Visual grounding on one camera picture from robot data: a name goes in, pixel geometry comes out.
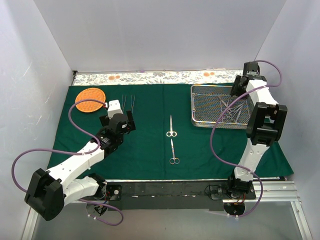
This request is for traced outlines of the green surgical cloth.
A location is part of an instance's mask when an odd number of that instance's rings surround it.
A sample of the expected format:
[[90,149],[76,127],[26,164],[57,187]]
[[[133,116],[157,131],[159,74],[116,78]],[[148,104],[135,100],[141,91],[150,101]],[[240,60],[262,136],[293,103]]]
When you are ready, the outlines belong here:
[[[196,127],[191,122],[191,87],[188,84],[103,85],[108,100],[126,95],[136,130],[123,144],[90,171],[108,180],[226,179],[247,144],[244,130]],[[176,137],[168,137],[172,115]],[[179,164],[170,164],[171,139]]]

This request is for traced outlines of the metal mesh instrument tray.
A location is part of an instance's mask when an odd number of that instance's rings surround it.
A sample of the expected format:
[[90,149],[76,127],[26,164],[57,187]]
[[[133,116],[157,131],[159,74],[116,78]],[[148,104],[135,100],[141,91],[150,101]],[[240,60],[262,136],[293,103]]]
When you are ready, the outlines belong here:
[[[231,96],[230,84],[194,84],[190,88],[191,97],[191,122],[196,127],[213,128],[221,115],[220,101],[218,96],[232,103],[237,97]],[[219,120],[217,127],[221,129],[245,130],[254,109],[250,97],[238,100],[232,107],[244,104],[237,123]]]

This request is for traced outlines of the steel tweezers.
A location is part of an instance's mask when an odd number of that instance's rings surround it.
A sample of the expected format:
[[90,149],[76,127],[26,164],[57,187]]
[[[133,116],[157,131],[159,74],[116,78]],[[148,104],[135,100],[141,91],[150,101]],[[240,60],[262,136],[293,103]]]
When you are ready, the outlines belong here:
[[134,112],[134,106],[135,106],[135,95],[131,95],[131,112]]
[[123,94],[122,95],[122,101],[121,101],[121,106],[122,106],[122,111],[123,112],[125,112],[126,100],[127,100],[127,95]]

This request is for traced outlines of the steel surgical scissors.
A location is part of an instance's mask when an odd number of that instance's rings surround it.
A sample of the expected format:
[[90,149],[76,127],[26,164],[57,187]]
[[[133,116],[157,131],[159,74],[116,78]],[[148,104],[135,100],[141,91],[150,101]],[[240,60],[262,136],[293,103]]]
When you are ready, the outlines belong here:
[[173,119],[172,115],[169,118],[169,131],[166,133],[167,137],[176,137],[178,134],[176,131],[173,130]]
[[177,165],[180,163],[180,159],[178,157],[176,157],[174,142],[172,139],[170,140],[170,145],[171,145],[172,158],[169,160],[169,163],[171,165]]

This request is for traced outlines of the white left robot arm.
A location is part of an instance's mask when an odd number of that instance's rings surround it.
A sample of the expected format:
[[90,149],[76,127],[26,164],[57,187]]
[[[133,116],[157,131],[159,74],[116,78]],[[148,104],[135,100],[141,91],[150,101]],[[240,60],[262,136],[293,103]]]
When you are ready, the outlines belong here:
[[105,179],[91,173],[78,177],[112,154],[124,142],[124,135],[136,129],[130,110],[112,118],[101,117],[103,128],[77,153],[48,169],[38,169],[31,177],[24,201],[46,221],[54,219],[64,206],[85,197],[102,200],[107,193]]

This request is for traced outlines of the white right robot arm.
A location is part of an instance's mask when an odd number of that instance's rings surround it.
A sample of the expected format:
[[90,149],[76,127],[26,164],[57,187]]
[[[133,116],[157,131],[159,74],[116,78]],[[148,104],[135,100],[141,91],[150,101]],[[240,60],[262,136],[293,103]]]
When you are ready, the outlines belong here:
[[249,194],[254,173],[265,152],[278,142],[284,128],[288,108],[271,95],[270,85],[260,75],[258,62],[244,63],[242,75],[235,78],[230,95],[241,100],[250,98],[253,110],[246,127],[247,144],[239,164],[228,177],[226,192],[232,199]]

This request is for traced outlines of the round woven bamboo tray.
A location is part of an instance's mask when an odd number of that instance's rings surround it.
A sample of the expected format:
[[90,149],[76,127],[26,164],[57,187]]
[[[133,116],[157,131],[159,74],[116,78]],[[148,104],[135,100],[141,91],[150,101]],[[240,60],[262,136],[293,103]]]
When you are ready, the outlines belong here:
[[81,91],[75,98],[75,102],[82,101],[77,104],[75,107],[83,113],[93,113],[103,107],[102,103],[98,103],[92,100],[98,100],[100,102],[106,101],[106,94],[99,88],[90,87]]

